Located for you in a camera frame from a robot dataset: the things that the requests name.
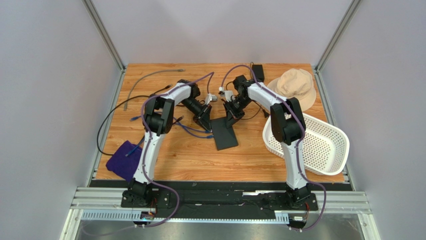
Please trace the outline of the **black network switch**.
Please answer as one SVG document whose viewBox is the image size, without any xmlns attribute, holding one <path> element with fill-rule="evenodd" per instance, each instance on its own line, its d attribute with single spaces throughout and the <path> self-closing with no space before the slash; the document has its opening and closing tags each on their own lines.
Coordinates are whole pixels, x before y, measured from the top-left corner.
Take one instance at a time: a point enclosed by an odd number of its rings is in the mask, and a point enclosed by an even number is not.
<svg viewBox="0 0 426 240">
<path fill-rule="evenodd" d="M 211 121 L 211 130 L 218 151 L 237 147 L 238 141 L 232 126 L 227 127 L 226 117 Z"/>
</svg>

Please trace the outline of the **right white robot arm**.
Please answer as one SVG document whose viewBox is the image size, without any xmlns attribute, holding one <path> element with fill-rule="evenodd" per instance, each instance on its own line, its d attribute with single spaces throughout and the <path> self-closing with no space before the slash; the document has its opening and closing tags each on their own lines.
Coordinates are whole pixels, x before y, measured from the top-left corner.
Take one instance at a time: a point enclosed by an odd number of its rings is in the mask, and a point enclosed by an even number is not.
<svg viewBox="0 0 426 240">
<path fill-rule="evenodd" d="M 233 81 L 237 91 L 235 97 L 227 97 L 224 101 L 226 112 L 225 124 L 229 128 L 245 115 L 246 106 L 255 101 L 269 108 L 271 132 L 280 143 L 286 167 L 286 196 L 284 202 L 292 209 L 305 205 L 311 195 L 303 162 L 303 139 L 306 124 L 299 101 L 293 98 L 278 96 L 262 82 L 246 79 L 240 75 Z"/>
</svg>

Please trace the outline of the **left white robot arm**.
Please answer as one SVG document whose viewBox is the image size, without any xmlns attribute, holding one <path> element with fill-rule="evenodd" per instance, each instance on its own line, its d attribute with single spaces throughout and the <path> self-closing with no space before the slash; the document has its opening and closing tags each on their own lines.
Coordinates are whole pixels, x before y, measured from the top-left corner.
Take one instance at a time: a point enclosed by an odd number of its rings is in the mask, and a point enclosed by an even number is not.
<svg viewBox="0 0 426 240">
<path fill-rule="evenodd" d="M 127 190 L 122 193 L 121 206 L 124 208 L 147 208 L 154 200 L 154 188 L 174 193 L 173 188 L 154 181 L 155 166 L 162 143 L 173 126 L 175 106 L 190 97 L 200 95 L 197 82 L 179 80 L 165 93 L 151 95 L 141 107 L 144 125 L 144 144 L 138 167 Z"/>
</svg>

